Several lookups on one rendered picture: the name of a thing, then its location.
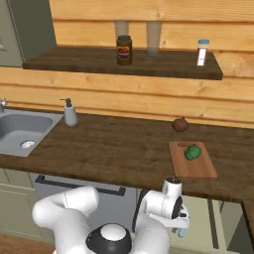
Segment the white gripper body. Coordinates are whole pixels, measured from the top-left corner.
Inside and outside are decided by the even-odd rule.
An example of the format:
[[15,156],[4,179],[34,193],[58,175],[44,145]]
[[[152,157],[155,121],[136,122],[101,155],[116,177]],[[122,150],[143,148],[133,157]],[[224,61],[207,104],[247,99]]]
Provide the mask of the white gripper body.
[[155,214],[152,214],[152,213],[150,213],[149,216],[151,218],[154,218],[154,219],[158,220],[165,227],[169,227],[169,228],[187,229],[190,226],[190,216],[185,212],[182,212],[175,219],[164,218],[162,216],[155,215]]

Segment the wooden cutting board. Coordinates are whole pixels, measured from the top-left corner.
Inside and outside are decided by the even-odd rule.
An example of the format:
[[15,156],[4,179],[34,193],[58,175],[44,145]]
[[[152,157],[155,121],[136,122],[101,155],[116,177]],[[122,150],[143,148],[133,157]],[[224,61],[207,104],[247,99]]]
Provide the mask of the wooden cutting board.
[[[189,146],[200,147],[201,153],[197,159],[188,160],[185,150]],[[216,179],[217,173],[202,142],[171,141],[169,143],[174,173],[177,178]]]

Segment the green broccoli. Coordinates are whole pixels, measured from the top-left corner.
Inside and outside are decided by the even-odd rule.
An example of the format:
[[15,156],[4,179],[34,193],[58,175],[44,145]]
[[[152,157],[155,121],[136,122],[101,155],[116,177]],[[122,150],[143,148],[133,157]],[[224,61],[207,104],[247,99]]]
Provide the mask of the green broccoli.
[[185,158],[188,161],[198,159],[201,155],[202,149],[198,145],[191,145],[185,149]]

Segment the grey dishwasher front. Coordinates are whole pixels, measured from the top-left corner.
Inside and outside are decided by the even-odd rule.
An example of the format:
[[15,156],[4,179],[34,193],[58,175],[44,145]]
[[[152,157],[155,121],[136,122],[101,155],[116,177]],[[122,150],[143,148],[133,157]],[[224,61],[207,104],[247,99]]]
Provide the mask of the grey dishwasher front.
[[[30,173],[32,183],[38,195],[38,198],[44,198],[52,194],[71,190],[69,188],[48,186],[36,183],[38,175]],[[79,187],[94,187],[107,190],[118,190],[120,186],[108,185],[102,183],[81,181],[75,179],[54,177],[44,175],[47,180],[78,185]],[[133,188],[125,188],[124,196],[112,195],[99,192],[98,209],[89,218],[89,223],[92,229],[95,229],[106,223],[118,223],[132,231],[133,216],[136,209],[136,190]]]

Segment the brown onion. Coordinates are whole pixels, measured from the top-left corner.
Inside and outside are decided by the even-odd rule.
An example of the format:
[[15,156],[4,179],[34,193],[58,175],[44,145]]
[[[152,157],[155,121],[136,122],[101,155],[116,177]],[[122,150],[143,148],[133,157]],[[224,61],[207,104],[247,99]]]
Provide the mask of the brown onion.
[[185,132],[188,128],[189,128],[189,124],[184,117],[175,119],[173,121],[173,129],[176,132]]

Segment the grey soap dispenser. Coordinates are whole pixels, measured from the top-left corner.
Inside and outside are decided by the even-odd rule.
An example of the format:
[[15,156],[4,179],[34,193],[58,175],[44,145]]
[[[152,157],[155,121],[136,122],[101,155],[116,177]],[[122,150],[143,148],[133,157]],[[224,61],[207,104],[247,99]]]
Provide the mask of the grey soap dispenser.
[[71,103],[71,99],[65,98],[65,107],[64,107],[64,121],[65,124],[69,127],[73,127],[77,124],[77,114],[75,111],[75,107]]

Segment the blue-capped spice bottle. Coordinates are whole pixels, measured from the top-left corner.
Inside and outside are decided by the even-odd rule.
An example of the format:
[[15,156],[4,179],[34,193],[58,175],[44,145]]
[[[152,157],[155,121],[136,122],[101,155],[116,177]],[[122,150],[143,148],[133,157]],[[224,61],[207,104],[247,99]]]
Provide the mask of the blue-capped spice bottle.
[[197,66],[204,66],[205,65],[208,45],[209,45],[209,40],[207,40],[207,39],[200,39],[198,41],[197,60],[196,60]]

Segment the grey kitchen sink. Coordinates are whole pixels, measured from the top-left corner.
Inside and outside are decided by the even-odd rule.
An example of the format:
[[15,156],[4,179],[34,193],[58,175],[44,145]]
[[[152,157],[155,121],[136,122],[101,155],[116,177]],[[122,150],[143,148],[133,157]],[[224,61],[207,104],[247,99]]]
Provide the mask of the grey kitchen sink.
[[64,116],[6,109],[0,113],[0,154],[28,157]]

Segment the dark jar with red label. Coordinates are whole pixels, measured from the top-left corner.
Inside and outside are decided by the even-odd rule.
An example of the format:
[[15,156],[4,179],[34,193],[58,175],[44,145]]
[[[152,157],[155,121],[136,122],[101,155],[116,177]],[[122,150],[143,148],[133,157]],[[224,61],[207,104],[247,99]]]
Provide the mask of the dark jar with red label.
[[132,40],[128,35],[121,35],[116,41],[117,63],[128,65],[132,63]]

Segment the clear drinking glass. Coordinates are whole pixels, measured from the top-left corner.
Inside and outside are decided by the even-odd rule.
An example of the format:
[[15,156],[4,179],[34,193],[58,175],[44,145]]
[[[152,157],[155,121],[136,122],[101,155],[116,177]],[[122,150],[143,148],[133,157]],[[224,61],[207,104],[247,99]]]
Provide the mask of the clear drinking glass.
[[161,22],[149,21],[147,23],[147,50],[149,54],[155,55],[159,52],[161,30]]
[[115,26],[115,37],[128,35],[129,34],[129,21],[128,20],[116,20]]

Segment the dark wooden wall shelf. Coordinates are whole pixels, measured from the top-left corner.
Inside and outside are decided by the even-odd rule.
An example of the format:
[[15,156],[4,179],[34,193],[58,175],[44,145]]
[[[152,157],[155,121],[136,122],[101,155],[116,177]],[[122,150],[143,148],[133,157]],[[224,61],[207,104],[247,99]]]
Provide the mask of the dark wooden wall shelf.
[[134,49],[132,53],[130,65],[119,65],[115,49],[57,47],[25,61],[23,68],[209,80],[223,77],[212,52],[207,53],[205,66],[196,65],[195,52],[159,51],[151,56],[146,50]]

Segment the green wall cupboard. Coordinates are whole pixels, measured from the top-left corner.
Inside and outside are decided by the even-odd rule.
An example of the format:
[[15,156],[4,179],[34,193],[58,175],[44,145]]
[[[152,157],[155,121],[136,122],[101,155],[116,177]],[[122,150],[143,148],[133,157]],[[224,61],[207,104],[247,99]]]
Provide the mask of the green wall cupboard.
[[56,46],[49,0],[0,0],[0,66],[22,67]]

